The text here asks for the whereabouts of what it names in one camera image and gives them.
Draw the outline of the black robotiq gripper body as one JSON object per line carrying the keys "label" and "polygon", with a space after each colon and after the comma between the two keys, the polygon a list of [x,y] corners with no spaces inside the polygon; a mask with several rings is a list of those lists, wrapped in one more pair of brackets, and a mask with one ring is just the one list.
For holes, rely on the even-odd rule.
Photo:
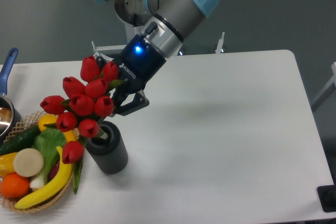
{"label": "black robotiq gripper body", "polygon": [[166,63],[166,59],[158,53],[140,35],[135,35],[114,58],[113,63],[119,69],[119,79],[128,79],[123,94],[130,95],[145,88],[146,83]]}

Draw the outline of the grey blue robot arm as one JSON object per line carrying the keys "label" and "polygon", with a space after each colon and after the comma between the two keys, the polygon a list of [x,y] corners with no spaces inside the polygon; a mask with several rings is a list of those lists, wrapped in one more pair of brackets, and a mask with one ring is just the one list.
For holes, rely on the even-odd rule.
{"label": "grey blue robot arm", "polygon": [[119,18],[134,29],[133,38],[113,56],[111,47],[99,47],[118,66],[124,81],[112,98],[115,114],[128,115],[148,106],[146,83],[173,55],[186,38],[219,4],[220,0],[114,0]]}

